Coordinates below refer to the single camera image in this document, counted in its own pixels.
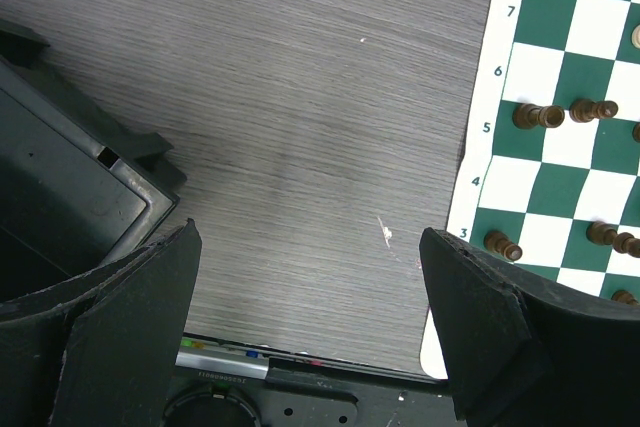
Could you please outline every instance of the white paint spot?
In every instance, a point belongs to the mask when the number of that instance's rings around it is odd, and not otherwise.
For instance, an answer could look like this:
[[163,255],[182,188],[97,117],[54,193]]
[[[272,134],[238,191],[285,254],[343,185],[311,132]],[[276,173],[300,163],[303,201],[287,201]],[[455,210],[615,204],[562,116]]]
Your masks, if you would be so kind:
[[389,227],[385,227],[380,216],[378,216],[378,223],[380,224],[380,229],[382,229],[382,235],[384,236],[384,241],[387,244],[387,249],[390,249],[391,246],[389,245],[389,239],[393,237],[393,232],[391,232]]

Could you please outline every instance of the black round component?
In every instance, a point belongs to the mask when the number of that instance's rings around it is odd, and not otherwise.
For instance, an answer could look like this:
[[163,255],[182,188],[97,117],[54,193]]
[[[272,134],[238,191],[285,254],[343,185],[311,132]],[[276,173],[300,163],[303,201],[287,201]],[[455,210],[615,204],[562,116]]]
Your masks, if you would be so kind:
[[249,406],[229,394],[197,393],[182,397],[165,411],[164,427],[260,427]]

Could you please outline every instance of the gray wood grain surface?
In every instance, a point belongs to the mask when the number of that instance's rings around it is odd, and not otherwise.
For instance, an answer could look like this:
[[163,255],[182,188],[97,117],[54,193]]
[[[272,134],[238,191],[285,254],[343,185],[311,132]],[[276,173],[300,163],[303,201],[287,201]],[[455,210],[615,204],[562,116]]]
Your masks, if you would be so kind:
[[418,372],[418,240],[445,225],[488,4],[0,0],[0,16],[175,145],[189,182],[166,227],[193,217],[204,240],[188,331]]

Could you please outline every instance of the brown chess piece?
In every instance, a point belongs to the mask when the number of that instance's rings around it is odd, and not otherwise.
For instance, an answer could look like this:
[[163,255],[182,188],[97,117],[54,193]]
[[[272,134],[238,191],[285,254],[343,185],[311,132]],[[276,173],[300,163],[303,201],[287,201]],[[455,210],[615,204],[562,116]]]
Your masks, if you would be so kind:
[[618,290],[611,296],[611,300],[622,302],[623,304],[638,305],[638,300],[627,290]]
[[587,229],[587,238],[598,245],[612,245],[620,254],[629,254],[640,258],[640,239],[636,239],[629,232],[618,233],[616,228],[605,222],[594,222]]
[[560,127],[564,122],[564,109],[559,105],[540,107],[522,104],[513,111],[513,123],[519,129],[532,129],[536,125],[548,129]]
[[484,246],[489,252],[499,254],[511,262],[520,260],[522,257],[522,248],[497,230],[492,230],[485,236]]
[[591,122],[593,119],[610,119],[618,113],[618,104],[610,100],[594,102],[579,99],[571,104],[569,115],[575,122]]

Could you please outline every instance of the green and white chessboard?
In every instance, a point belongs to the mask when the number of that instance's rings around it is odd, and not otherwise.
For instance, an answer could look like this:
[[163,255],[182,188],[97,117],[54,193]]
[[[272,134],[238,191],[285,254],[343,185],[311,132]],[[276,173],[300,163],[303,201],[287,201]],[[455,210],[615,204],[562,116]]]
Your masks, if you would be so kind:
[[[577,290],[640,298],[640,260],[586,238],[594,220],[640,237],[640,0],[491,0],[447,230],[482,247],[490,230],[522,247],[516,263]],[[613,100],[614,119],[520,130],[525,102],[568,109]],[[423,370],[446,378],[431,316]]]

